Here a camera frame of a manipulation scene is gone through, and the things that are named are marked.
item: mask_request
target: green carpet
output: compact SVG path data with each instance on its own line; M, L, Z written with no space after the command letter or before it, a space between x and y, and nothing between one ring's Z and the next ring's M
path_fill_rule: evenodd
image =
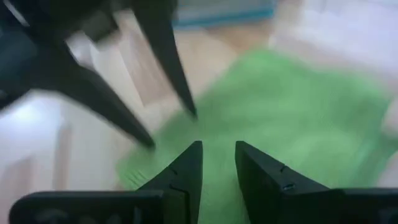
M372 186L394 152L379 130L389 102L372 82L256 50L197 100L197 122L179 113L155 135L155 151L124 158L121 183L137 189L201 139L200 223L249 223L234 163L237 140L326 186Z

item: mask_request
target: floor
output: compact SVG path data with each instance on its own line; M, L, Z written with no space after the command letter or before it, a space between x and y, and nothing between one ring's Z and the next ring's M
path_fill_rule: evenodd
M231 63L269 47L314 67L374 74L398 95L398 4L389 0L280 0L272 20L176 30L178 50L195 97ZM93 46L70 39L79 61L95 68L154 132L180 105L132 14L118 14L121 35ZM382 129L398 133L398 101ZM119 189L114 167L136 142L70 100L32 92L0 117L0 223L13 201L38 190ZM398 155L379 186L398 187Z

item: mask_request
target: green rug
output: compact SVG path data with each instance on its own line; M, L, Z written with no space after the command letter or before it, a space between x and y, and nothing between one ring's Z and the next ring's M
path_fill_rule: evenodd
M137 149L123 159L121 183L137 189L201 139L200 223L249 223L236 176L237 140L326 186L372 186L394 152L380 133L389 102L372 82L256 50L197 100L197 122L181 112L155 135L155 151Z

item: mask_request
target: black plastic part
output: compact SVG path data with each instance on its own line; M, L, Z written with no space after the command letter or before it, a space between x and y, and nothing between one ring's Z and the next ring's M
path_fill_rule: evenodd
M107 4L107 0L9 0L35 37L63 41L80 30L81 22Z
M202 186L203 146L195 141L160 174L139 190L173 189L188 195L189 223L198 223Z
M53 90L87 106L148 147L154 141L138 119L94 71L77 64L63 42L35 43L14 30L0 37L0 90L7 105L30 89Z
M195 141L135 192L39 192L11 208L10 224L198 223L203 149Z
M15 101L17 101L20 97L22 97L25 93L21 94L9 94L6 93L5 91L0 91L0 110L3 110L4 108L7 108L11 104L13 104Z
M330 190L243 141L235 162L252 224L398 222L398 189Z
M181 197L180 192L163 190L39 192L12 206L9 223L186 224L180 212L186 207Z
M0 29L2 32L7 29L12 29L15 26L19 26L19 21L12 15L6 5L0 3Z
M186 109L197 117L192 94L180 62L171 23L173 1L131 1L132 10L157 60Z

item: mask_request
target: blue object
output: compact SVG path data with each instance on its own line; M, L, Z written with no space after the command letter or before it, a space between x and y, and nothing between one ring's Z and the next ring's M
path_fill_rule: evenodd
M274 0L184 0L173 25L184 29L256 21L272 17L274 9Z

